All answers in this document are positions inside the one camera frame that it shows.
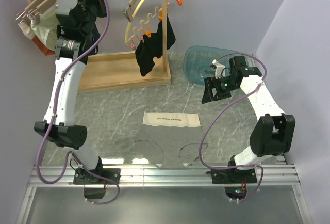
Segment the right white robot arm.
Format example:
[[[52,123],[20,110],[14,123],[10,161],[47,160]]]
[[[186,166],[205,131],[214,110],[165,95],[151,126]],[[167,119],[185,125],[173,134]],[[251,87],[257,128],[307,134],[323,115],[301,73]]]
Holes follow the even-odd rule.
[[[255,183],[257,165],[287,153],[291,148],[295,118],[277,105],[264,83],[267,73],[248,66],[246,56],[244,53],[231,54],[228,76],[223,75],[226,66],[213,60],[211,67],[215,74],[204,79],[203,104],[230,98],[232,91],[241,89],[257,118],[248,147],[232,156],[227,167],[210,169],[214,184]]]

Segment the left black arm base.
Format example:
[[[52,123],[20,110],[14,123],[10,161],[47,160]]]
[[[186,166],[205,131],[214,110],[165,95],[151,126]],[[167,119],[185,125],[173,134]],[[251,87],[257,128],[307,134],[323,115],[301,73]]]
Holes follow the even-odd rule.
[[[119,183],[121,173],[119,168],[91,170],[91,172],[98,176],[88,173],[83,168],[78,168],[73,180],[74,185],[84,186],[84,197],[87,199],[98,200],[105,196],[106,188],[110,183],[103,178]]]

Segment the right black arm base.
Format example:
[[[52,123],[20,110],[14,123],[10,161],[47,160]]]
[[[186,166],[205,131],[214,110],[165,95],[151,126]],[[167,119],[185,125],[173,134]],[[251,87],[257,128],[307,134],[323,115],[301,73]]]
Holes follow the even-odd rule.
[[[239,170],[210,170],[206,174],[211,175],[212,184],[238,184],[238,186],[225,186],[225,194],[229,200],[240,201],[246,198],[248,190],[247,183],[256,183],[255,169]]]

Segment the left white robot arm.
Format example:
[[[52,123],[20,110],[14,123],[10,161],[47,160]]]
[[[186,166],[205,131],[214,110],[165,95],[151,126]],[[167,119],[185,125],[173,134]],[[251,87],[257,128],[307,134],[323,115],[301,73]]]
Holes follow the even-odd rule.
[[[36,122],[34,130],[43,137],[36,158],[39,179],[48,181],[40,171],[42,151],[48,141],[72,155],[80,167],[80,173],[93,184],[104,178],[103,164],[87,146],[87,128],[75,124],[74,108],[82,73],[89,55],[98,52],[98,43],[103,38],[96,28],[97,18],[108,14],[104,0],[57,0],[57,41],[55,45],[55,78],[51,99],[43,121]]]

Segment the grey and cream underwear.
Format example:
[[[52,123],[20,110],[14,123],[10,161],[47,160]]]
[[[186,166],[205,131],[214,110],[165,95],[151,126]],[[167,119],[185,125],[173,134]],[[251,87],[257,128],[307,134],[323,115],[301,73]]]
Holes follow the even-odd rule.
[[[203,135],[198,114],[145,112],[135,144],[160,169],[185,169],[199,157]]]

